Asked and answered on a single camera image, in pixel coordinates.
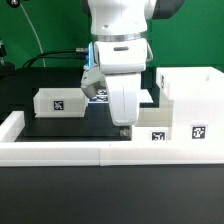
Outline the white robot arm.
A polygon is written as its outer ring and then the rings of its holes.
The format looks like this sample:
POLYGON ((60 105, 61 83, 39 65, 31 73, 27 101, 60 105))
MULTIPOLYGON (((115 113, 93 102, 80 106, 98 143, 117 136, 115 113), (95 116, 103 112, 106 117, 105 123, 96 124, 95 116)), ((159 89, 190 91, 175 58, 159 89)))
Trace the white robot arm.
POLYGON ((147 22, 172 17, 185 0, 81 0, 91 19, 92 41, 81 89, 88 98, 107 91, 112 122, 130 137, 139 117, 141 73, 153 60, 147 22))

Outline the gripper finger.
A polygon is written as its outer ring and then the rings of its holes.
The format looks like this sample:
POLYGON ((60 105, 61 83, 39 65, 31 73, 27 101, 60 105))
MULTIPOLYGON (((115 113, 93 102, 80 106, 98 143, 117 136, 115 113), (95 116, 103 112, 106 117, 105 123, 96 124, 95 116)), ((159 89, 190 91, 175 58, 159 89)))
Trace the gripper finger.
POLYGON ((132 127, 131 126, 121 126, 119 128, 119 133, 122 138, 130 139, 132 137, 132 127))

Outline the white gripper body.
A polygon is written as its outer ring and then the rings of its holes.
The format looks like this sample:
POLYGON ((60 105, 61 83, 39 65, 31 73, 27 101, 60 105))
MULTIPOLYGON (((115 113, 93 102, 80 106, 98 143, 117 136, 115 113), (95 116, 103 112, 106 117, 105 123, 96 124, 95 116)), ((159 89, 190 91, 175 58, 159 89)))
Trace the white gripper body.
POLYGON ((141 73, 146 70, 147 48, 145 38, 94 43, 95 60, 105 77, 110 113, 115 126, 137 123, 141 73))

